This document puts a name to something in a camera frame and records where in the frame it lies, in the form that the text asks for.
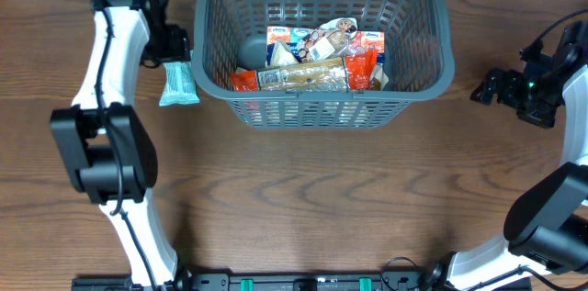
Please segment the mint green snack packet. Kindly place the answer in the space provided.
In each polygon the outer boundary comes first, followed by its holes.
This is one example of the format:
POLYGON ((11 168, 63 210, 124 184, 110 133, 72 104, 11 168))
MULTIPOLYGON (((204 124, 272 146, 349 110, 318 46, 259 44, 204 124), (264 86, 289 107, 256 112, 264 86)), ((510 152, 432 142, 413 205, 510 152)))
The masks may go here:
POLYGON ((166 82, 159 106, 195 105, 200 103, 194 80, 191 60, 187 62, 166 62, 166 82))

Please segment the dried mushroom bag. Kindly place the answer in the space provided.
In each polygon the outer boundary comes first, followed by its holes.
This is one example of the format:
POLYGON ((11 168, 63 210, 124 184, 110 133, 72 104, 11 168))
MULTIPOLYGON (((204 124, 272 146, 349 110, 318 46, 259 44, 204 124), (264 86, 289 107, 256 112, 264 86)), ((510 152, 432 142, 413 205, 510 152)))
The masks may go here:
POLYGON ((311 30, 295 44, 292 52, 301 62, 355 56, 352 43, 357 34, 355 18, 339 17, 311 30))

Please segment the blue tissue multipack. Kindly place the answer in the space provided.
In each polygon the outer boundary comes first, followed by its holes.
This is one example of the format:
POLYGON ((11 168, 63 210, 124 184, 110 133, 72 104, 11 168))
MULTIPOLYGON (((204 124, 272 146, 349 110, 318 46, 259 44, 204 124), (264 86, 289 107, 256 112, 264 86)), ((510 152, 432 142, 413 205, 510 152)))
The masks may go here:
MULTIPOLYGON (((313 29, 309 28, 291 28, 291 27, 268 27, 266 33, 266 66, 271 62, 275 43, 282 39, 290 47, 291 52, 299 62, 302 58, 299 56, 299 50, 306 48, 302 41, 306 38, 316 38, 313 29)), ((383 32, 376 31, 357 31, 351 40, 353 52, 364 53, 367 50, 375 49, 379 55, 377 62, 385 62, 385 39, 383 32)))

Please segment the orange red noodle package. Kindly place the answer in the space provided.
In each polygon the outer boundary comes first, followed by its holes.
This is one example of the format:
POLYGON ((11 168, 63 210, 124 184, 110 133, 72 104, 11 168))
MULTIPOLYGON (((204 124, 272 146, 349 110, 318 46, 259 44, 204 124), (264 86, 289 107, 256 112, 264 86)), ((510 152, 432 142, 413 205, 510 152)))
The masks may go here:
POLYGON ((298 63, 262 71, 235 71, 233 88, 239 92, 347 92, 369 89, 369 78, 379 53, 368 50, 356 56, 298 63))

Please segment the beige paper pouch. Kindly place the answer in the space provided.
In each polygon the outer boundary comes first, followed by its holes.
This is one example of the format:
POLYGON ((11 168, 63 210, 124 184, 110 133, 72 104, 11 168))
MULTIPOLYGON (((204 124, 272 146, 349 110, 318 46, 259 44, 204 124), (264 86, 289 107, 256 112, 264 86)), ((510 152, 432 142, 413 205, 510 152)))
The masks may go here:
POLYGON ((372 91, 382 91, 389 82, 389 77, 385 74, 383 65, 377 63, 369 78, 369 89, 372 91))

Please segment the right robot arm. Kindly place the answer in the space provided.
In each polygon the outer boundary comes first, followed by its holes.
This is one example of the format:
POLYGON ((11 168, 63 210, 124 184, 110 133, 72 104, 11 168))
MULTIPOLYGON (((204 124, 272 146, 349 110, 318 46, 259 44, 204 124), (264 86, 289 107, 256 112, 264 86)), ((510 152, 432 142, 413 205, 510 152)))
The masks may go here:
POLYGON ((550 129, 565 109, 559 167, 511 206, 503 233, 465 252, 452 252, 423 280, 430 290, 516 290, 534 276, 555 289, 550 274, 587 272, 587 24, 570 23, 553 55, 537 37, 519 56, 522 72, 492 69, 471 93, 474 102, 497 102, 519 119, 550 129))

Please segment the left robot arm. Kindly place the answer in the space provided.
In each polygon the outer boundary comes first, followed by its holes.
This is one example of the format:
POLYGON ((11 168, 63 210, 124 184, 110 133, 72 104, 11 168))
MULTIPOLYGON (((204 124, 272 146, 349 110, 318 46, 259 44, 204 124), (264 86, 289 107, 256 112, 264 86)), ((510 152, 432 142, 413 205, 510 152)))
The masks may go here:
POLYGON ((157 154, 134 100, 139 69, 187 62, 187 32, 166 24, 169 0, 91 0, 96 35, 71 106, 51 113, 51 133, 73 188, 112 223, 130 275, 73 279, 73 290, 190 291, 153 199, 157 154))

